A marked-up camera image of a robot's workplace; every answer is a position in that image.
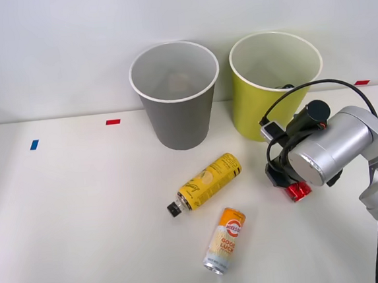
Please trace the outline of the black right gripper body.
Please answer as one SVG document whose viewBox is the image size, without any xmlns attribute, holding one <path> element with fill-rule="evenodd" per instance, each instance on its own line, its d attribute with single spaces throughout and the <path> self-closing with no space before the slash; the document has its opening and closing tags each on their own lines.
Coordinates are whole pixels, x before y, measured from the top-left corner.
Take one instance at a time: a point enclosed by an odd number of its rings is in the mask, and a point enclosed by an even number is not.
<svg viewBox="0 0 378 283">
<path fill-rule="evenodd" d="M 298 183 L 297 179 L 289 176 L 281 166 L 280 157 L 277 156 L 265 166 L 265 174 L 274 187 L 287 189 L 291 185 Z"/>
</svg>

